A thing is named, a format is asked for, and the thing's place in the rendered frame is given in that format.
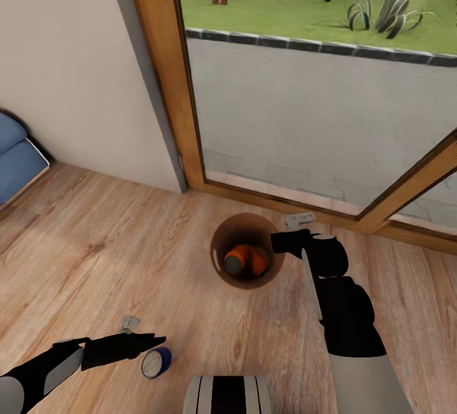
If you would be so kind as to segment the trash can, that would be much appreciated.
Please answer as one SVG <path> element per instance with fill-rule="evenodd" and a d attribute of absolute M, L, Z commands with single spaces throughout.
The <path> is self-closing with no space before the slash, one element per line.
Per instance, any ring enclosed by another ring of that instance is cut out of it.
<path fill-rule="evenodd" d="M 272 249 L 271 234 L 280 233 L 265 217 L 256 213 L 239 213 L 225 219 L 216 228 L 210 244 L 211 263 L 224 282 L 239 290 L 257 290 L 270 284 L 280 273 L 285 253 Z M 248 243 L 266 261 L 267 269 L 259 277 L 253 277 L 245 268 L 239 276 L 225 269 L 225 258 L 237 244 Z"/>

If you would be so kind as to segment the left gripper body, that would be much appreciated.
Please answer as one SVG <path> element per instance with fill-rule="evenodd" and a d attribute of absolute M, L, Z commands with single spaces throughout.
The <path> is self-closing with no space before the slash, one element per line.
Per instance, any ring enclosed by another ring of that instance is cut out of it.
<path fill-rule="evenodd" d="M 104 337 L 104 349 L 101 365 L 106 365 L 123 359 L 136 359 L 138 352 L 138 334 L 127 333 Z"/>

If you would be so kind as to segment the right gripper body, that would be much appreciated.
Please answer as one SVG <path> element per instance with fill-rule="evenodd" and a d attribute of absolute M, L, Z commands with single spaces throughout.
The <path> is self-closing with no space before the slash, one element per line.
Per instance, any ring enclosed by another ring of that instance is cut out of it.
<path fill-rule="evenodd" d="M 294 256 L 296 256 L 296 253 L 293 251 L 293 241 L 295 241 L 298 238 L 298 236 L 302 235 L 310 235 L 309 229 L 300 229 L 297 232 L 275 232 L 274 234 L 271 234 L 273 251 L 275 253 L 290 252 Z"/>

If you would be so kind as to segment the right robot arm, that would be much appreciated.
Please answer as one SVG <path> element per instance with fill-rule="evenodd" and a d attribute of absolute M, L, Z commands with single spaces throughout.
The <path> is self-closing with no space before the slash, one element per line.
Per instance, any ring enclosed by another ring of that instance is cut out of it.
<path fill-rule="evenodd" d="M 300 229 L 315 215 L 288 214 L 271 234 L 275 253 L 303 260 L 315 311 L 325 331 L 338 414 L 414 414 L 374 324 L 373 304 L 351 277 L 345 248 L 328 234 Z"/>

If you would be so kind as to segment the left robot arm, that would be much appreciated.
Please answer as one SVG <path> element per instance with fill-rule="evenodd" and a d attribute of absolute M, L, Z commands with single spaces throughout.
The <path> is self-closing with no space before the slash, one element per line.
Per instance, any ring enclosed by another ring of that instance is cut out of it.
<path fill-rule="evenodd" d="M 154 333 L 133 333 L 140 318 L 125 315 L 117 334 L 91 340 L 68 338 L 0 377 L 0 414 L 27 414 L 58 385 L 81 371 L 123 359 L 136 359 L 166 342 Z"/>

